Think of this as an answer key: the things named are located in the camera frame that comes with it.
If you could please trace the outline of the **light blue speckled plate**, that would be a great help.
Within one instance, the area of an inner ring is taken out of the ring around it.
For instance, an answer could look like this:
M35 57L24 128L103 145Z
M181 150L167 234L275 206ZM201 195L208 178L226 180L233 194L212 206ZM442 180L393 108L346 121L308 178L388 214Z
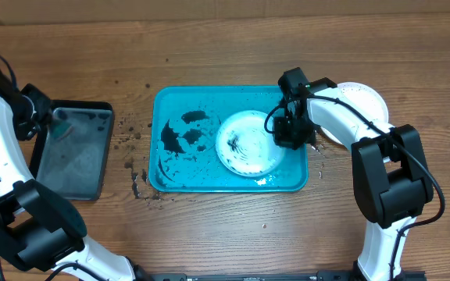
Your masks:
M229 116L217 131L216 153L231 172L259 177L274 171L284 159L286 149L275 144L265 129L267 114L247 110Z

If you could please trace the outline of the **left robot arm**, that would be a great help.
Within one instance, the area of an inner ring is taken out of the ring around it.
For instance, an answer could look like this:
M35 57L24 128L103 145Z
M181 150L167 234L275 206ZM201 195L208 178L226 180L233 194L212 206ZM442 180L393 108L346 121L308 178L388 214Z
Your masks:
M150 280L140 265L89 237L78 210L29 170L19 142L52 126L51 104L0 69L0 280L3 261L49 272L49 279L66 272L79 280Z

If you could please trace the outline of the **teal sponge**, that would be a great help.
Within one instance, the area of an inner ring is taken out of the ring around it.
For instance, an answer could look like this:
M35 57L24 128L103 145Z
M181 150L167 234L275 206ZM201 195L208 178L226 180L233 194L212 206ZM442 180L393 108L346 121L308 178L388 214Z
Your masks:
M73 130L70 123L63 120L53 120L49 127L49 134L56 140L67 137Z

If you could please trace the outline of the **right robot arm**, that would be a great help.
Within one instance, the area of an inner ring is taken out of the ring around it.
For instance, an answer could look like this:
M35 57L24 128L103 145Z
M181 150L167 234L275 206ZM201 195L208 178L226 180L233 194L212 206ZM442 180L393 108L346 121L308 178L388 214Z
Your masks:
M392 126L384 99L356 82L308 81L300 69L278 80L284 114L273 120L276 144L299 148L322 128L351 153L353 194L366 219L361 254L348 271L319 270L312 280L425 280L400 266L409 230L432 201L435 181L419 132Z

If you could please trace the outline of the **white speckled plate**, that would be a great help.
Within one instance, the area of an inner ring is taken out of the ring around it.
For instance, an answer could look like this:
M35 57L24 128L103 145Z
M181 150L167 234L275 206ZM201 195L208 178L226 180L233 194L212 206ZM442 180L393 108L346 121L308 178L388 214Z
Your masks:
M387 133L393 126L388 122L388 107L383 98L371 87L356 82L339 83L316 93L339 99ZM370 129L356 114L332 101L312 99L309 101L311 119L323 128L333 141L350 149L352 144L364 137L375 138L379 134Z

